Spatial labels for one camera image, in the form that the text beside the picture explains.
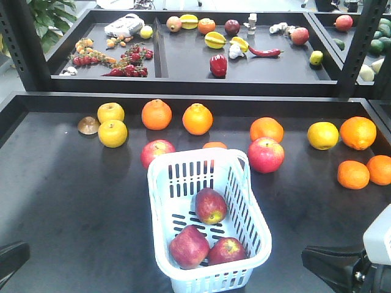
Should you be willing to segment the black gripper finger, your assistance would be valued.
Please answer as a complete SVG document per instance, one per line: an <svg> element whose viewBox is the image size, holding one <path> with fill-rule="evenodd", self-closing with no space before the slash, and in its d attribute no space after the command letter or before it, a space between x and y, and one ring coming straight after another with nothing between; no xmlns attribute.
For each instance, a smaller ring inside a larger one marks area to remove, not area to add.
<svg viewBox="0 0 391 293"><path fill-rule="evenodd" d="M334 292L359 292L370 267L362 245L343 247L307 246L302 264Z"/></svg>

